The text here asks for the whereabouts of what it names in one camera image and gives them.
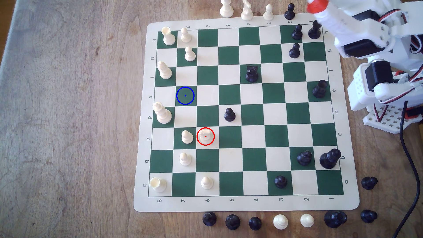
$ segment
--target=wood grain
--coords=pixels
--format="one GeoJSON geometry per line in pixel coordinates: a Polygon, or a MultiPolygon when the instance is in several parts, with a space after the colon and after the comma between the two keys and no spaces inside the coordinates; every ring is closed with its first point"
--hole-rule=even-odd
{"type": "MultiPolygon", "coordinates": [[[[306,1],[294,1],[296,12],[306,1]]],[[[266,4],[283,14],[289,3],[252,0],[255,15],[266,4]]],[[[241,0],[232,3],[234,16],[241,0]]],[[[398,135],[363,125],[364,110],[349,110],[360,206],[346,211],[338,229],[324,225],[324,211],[234,212],[236,231],[217,212],[206,227],[202,213],[139,213],[133,208],[138,128],[147,24],[220,18],[217,0],[20,0],[0,70],[0,237],[390,237],[415,195],[416,185],[398,135]],[[372,224],[363,209],[379,214],[372,224]],[[285,230],[273,227],[282,213],[285,230]],[[247,221],[258,216],[259,231],[247,221]]],[[[342,59],[347,86],[360,61],[342,59]]],[[[423,150],[417,125],[405,142],[420,175],[423,150]]],[[[422,237],[423,202],[400,237],[422,237]]]]}

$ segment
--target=chess mat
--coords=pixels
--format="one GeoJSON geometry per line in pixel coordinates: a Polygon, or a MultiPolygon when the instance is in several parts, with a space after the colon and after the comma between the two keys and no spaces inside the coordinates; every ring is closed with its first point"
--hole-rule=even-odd
{"type": "Polygon", "coordinates": [[[296,14],[291,21],[275,15],[251,21],[241,18],[151,23],[147,28],[143,93],[134,208],[137,211],[246,211],[246,210],[351,210],[359,204],[358,186],[340,56],[334,36],[321,29],[318,39],[308,30],[314,17],[296,14]],[[303,37],[294,40],[296,24],[303,37]],[[168,26],[175,36],[165,45],[161,29],[168,26]],[[181,41],[180,29],[192,35],[181,41]],[[300,44],[300,57],[288,52],[300,44]],[[196,53],[185,60],[185,47],[196,53]],[[157,62],[172,71],[162,79],[157,62]],[[258,66],[258,81],[245,79],[246,67],[258,66]],[[319,80],[329,82],[323,98],[312,89],[319,80]],[[152,109],[161,102],[172,120],[160,124],[152,109]],[[226,108],[236,114],[224,120],[226,108]],[[208,127],[215,139],[208,146],[196,140],[208,127]],[[194,140],[184,144],[183,130],[194,140]],[[333,169],[324,169],[319,158],[332,148],[342,157],[333,169]],[[308,166],[297,156],[313,154],[308,166]],[[179,155],[192,162],[183,166],[179,155]],[[276,176],[288,185],[279,189],[276,176]],[[201,179],[211,177],[206,190],[201,179]],[[149,185],[153,177],[167,182],[165,191],[149,185]]]}

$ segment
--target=green square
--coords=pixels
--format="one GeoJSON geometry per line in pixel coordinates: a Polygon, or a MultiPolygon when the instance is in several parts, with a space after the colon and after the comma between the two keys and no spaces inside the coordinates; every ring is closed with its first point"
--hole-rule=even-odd
{"type": "Polygon", "coordinates": [[[264,125],[263,104],[241,105],[241,124],[264,125]]]}
{"type": "Polygon", "coordinates": [[[337,146],[335,124],[311,124],[314,146],[337,146]]]}
{"type": "Polygon", "coordinates": [[[282,25],[280,26],[280,41],[284,43],[301,43],[302,39],[294,40],[291,36],[292,32],[295,30],[296,25],[282,25]]]}
{"type": "Polygon", "coordinates": [[[173,173],[172,196],[195,196],[195,173],[173,173]]]}
{"type": "Polygon", "coordinates": [[[175,106],[196,106],[196,105],[197,105],[197,86],[176,87],[175,106]]]}
{"type": "Polygon", "coordinates": [[[197,136],[197,128],[195,127],[175,127],[174,136],[173,136],[173,149],[195,149],[196,143],[196,136],[197,136]],[[194,139],[191,143],[185,144],[182,142],[182,132],[184,130],[189,131],[194,139]]]}
{"type": "Polygon", "coordinates": [[[196,172],[219,172],[219,149],[198,149],[195,164],[196,172]]]}
{"type": "Polygon", "coordinates": [[[219,105],[241,104],[239,84],[219,85],[219,105]]]}
{"type": "Polygon", "coordinates": [[[293,195],[291,171],[267,171],[267,187],[269,189],[269,196],[293,195]],[[275,178],[277,176],[284,176],[288,180],[286,187],[276,187],[275,178]]]}
{"type": "Polygon", "coordinates": [[[265,148],[242,149],[243,171],[266,171],[265,148]]]}
{"type": "Polygon", "coordinates": [[[239,45],[260,44],[258,27],[238,28],[239,45]]]}
{"type": "Polygon", "coordinates": [[[313,95],[313,88],[316,87],[316,85],[318,83],[319,83],[318,81],[307,82],[308,101],[309,102],[330,102],[332,100],[332,97],[330,96],[330,83],[329,83],[329,81],[326,81],[327,88],[326,88],[326,93],[325,93],[324,97],[317,98],[313,95]]]}
{"type": "Polygon", "coordinates": [[[262,64],[282,62],[281,44],[262,44],[260,54],[262,64]]]}
{"type": "Polygon", "coordinates": [[[156,79],[154,80],[155,87],[169,87],[176,85],[176,67],[169,67],[172,71],[172,76],[168,79],[163,79],[160,77],[159,69],[156,68],[156,79]]]}
{"type": "Polygon", "coordinates": [[[150,173],[171,173],[173,167],[173,150],[152,150],[150,173]]]}
{"type": "Polygon", "coordinates": [[[319,195],[343,195],[341,170],[316,170],[319,195]]]}
{"type": "Polygon", "coordinates": [[[239,64],[238,46],[221,46],[219,51],[219,65],[239,64]]]}
{"type": "Polygon", "coordinates": [[[197,67],[197,85],[219,84],[219,66],[197,67]]]}
{"type": "Polygon", "coordinates": [[[310,124],[308,102],[287,103],[286,117],[288,124],[310,124]]]}
{"type": "Polygon", "coordinates": [[[288,147],[287,125],[265,125],[266,147],[288,147]]]}
{"type": "Polygon", "coordinates": [[[241,127],[219,127],[219,148],[241,148],[241,127]]]}
{"type": "Polygon", "coordinates": [[[195,53],[195,60],[188,61],[185,59],[185,48],[179,48],[176,52],[176,66],[197,66],[197,48],[193,48],[192,51],[195,53]]]}
{"type": "Polygon", "coordinates": [[[220,196],[244,195],[242,172],[220,172],[219,181],[222,181],[219,183],[220,196]]]}
{"type": "Polygon", "coordinates": [[[324,42],[311,42],[302,44],[304,61],[326,61],[324,42]]]}
{"type": "Polygon", "coordinates": [[[263,83],[263,103],[285,102],[285,86],[283,83],[263,83]]]}
{"type": "Polygon", "coordinates": [[[198,30],[198,47],[217,46],[217,29],[198,30]]]}
{"type": "Polygon", "coordinates": [[[305,82],[304,62],[283,63],[283,80],[285,82],[305,82]]]}
{"type": "Polygon", "coordinates": [[[314,164],[314,150],[313,147],[290,147],[289,154],[291,156],[291,170],[315,170],[316,166],[314,164]],[[302,166],[298,163],[297,157],[304,151],[310,151],[312,154],[312,159],[310,164],[302,166]]]}

